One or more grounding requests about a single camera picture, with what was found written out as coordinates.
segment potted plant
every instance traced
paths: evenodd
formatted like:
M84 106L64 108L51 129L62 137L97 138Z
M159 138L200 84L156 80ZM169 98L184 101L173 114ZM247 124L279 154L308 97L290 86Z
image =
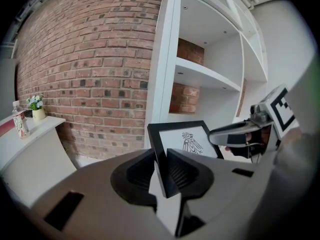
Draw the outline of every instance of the potted plant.
M42 101L43 97L43 94L37 96L34 95L26 100L29 108L32 110L32 117L34 121L40 121L46 117L45 110L42 108L44 105L44 102Z

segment plastic bottle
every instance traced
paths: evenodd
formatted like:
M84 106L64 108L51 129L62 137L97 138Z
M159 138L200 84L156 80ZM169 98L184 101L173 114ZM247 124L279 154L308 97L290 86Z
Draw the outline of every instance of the plastic bottle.
M30 135L29 128L27 126L27 119L24 115L24 109L19 106L19 100L13 102L13 121L15 128L18 130L19 137L21 139L27 138Z

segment white bookshelf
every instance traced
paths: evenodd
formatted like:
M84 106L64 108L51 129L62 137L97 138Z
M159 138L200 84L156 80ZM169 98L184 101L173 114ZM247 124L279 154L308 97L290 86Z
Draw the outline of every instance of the white bookshelf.
M240 2L162 1L151 59L146 130L149 123L204 120L210 130L231 124L244 78L240 118L248 118L252 102L264 97L267 51L259 26ZM179 38L204 49L203 65L177 57ZM169 113L173 83L200 88L194 114ZM145 141L149 147L147 134Z

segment picture frame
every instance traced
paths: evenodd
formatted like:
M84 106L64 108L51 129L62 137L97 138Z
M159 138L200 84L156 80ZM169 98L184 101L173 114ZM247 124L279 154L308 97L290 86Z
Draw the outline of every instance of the picture frame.
M208 144L205 144L205 145L206 145L207 150L209 149L208 146L210 145L210 147L212 148L212 151L214 151L216 153L216 158L224 159L219 147L217 145L213 145L209 141L210 131L203 120L184 121L184 122L168 122L168 123L150 123L147 126L149 140L150 140L151 147L154 149L154 152L156 154L159 166L161 166L162 162L163 163L165 162L164 160L166 159L165 157L166 157L167 148L173 148L173 149L176 148L176 147L171 147L171 146L167 146L167 148L165 148L164 144L163 144L163 140L162 140L163 137L161 136L161 133L168 132L168 131L175 131L175 130L183 130L183 129L189 130L192 128L194 128L194 129L197 128L197 131L199 132L199 130L200 130L199 127L201 127L203 129L203 134L206 135L206 140L207 140ZM190 135L193 135L192 133L189 134L189 136L187 136L186 134L184 136L182 136L185 140L186 139L189 139L189 140L193 139L193 138L190 138ZM202 143L200 143L200 144L202 146L204 146L203 143L204 143L204 140L202 137ZM184 145L185 145L185 143L183 143L183 148L179 148L179 149L185 150ZM201 148L203 148L201 145L194 143L194 145L193 145L194 150L192 153L199 154L200 150L198 147L200 146Z

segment white flower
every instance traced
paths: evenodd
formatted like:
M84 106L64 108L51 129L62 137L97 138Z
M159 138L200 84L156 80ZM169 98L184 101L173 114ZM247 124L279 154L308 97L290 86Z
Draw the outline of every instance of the white flower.
M40 108L43 104L44 104L43 101L39 101L39 102L36 104L36 107L37 107L37 108Z

